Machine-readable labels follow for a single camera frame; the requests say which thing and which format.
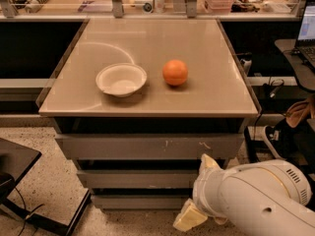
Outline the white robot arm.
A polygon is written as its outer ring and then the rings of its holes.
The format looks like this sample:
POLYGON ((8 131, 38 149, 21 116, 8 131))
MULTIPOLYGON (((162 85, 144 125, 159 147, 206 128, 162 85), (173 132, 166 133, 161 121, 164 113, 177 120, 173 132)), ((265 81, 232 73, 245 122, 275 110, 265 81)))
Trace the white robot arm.
POLYGON ((173 226, 186 232, 212 218, 233 223, 248 236, 315 236, 315 212, 304 174, 273 159, 222 169, 204 154, 193 195, 173 226))

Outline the white wrapped gripper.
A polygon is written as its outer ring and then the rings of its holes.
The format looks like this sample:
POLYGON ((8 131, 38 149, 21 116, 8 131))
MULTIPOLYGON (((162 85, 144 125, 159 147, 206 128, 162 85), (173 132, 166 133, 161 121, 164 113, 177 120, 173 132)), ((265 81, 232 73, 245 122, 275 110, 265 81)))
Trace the white wrapped gripper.
POLYGON ((224 181, 228 177, 226 170, 207 154, 201 156, 199 176, 194 182, 193 201, 188 199, 177 214, 173 227, 187 232, 204 223, 208 216, 227 219, 227 190, 224 181))

